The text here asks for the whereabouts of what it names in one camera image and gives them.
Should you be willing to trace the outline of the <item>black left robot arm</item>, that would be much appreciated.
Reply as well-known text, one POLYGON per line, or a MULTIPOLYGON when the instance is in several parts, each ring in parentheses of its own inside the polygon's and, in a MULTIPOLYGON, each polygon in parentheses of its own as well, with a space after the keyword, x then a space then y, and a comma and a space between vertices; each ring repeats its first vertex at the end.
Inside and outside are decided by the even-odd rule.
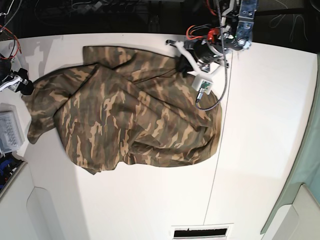
POLYGON ((207 0, 212 23, 192 25, 185 33, 183 48, 204 72, 212 63, 228 67, 223 54, 250 48, 257 0, 207 0))

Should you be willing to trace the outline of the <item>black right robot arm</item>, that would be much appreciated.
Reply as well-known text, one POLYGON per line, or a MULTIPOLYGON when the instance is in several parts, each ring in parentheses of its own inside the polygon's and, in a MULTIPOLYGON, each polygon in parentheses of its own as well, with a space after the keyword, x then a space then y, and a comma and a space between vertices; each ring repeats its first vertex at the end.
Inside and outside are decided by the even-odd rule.
POLYGON ((20 68, 18 71, 12 69, 12 63, 18 53, 22 52, 17 36, 7 28, 22 6, 20 0, 13 13, 10 13, 15 2, 13 0, 2 0, 0 2, 0 17, 3 24, 0 25, 0 35, 4 36, 1 41, 13 41, 13 47, 9 56, 0 55, 0 90, 9 89, 15 93, 20 92, 24 96, 29 96, 34 91, 33 82, 29 79, 28 71, 20 68))

